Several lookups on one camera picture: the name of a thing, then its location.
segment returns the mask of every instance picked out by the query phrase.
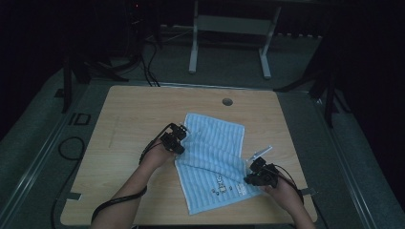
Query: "towel label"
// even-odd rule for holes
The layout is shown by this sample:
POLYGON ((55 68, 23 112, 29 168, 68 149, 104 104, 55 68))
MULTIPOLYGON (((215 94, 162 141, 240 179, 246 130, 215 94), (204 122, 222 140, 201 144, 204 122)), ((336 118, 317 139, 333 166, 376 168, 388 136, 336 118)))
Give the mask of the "towel label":
POLYGON ((239 183, 236 185, 236 189, 238 190, 238 193, 242 196, 247 194, 246 188, 242 183, 239 183))

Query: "person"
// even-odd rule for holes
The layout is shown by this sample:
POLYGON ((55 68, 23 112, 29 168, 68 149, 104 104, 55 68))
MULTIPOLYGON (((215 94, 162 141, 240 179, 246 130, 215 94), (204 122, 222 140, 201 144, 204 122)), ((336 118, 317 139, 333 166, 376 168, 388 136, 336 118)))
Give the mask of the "person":
MULTIPOLYGON (((151 175, 153 175, 168 158, 174 155, 174 153, 166 151, 161 141, 158 139, 144 156, 139 167, 131 174, 112 199, 142 193, 151 175)), ((276 202, 291 214, 297 229, 315 228, 298 194, 284 180, 279 178, 277 188, 273 189, 270 186, 263 186, 261 188, 263 191, 273 196, 276 202)), ((140 198, 136 198, 102 209, 94 218, 90 228, 131 228, 139 208, 139 203, 140 198)))

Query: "table hole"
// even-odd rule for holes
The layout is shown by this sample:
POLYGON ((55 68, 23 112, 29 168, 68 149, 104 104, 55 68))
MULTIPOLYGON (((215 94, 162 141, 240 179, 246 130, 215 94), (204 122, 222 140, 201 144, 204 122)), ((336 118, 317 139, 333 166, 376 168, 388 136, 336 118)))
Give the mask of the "table hole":
POLYGON ((231 106, 231 105, 233 104, 233 101, 232 101, 232 99, 230 99, 230 98, 224 98, 224 99, 223 99, 223 104, 224 104, 225 106, 231 106))

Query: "light blue towel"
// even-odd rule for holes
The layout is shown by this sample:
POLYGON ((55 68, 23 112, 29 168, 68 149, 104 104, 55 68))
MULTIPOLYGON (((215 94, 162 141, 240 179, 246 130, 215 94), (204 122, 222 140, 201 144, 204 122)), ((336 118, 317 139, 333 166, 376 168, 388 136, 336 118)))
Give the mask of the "light blue towel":
POLYGON ((184 125, 190 133, 175 163, 190 215, 261 193, 244 181, 243 125, 201 114, 187 114, 184 125))

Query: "wooden table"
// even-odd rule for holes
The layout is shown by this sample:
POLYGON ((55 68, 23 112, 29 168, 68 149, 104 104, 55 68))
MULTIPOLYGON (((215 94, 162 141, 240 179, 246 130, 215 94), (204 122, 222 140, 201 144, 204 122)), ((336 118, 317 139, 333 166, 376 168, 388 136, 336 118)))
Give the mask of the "wooden table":
MULTIPOLYGON (((307 184, 292 143, 277 94, 269 91, 114 86, 111 88, 72 187, 82 194, 68 200, 61 221, 88 225, 97 206, 110 199, 137 168, 144 147, 168 123, 184 122, 187 113, 209 115, 245 125, 243 157, 268 144, 268 163, 287 169, 300 189, 307 184), (223 104, 224 98, 233 101, 223 104)), ((306 207, 313 220, 310 197, 306 207)), ((134 223, 262 224, 290 223, 292 219, 270 196, 250 198, 223 208, 189 216, 174 160, 159 168, 148 184, 134 223)))

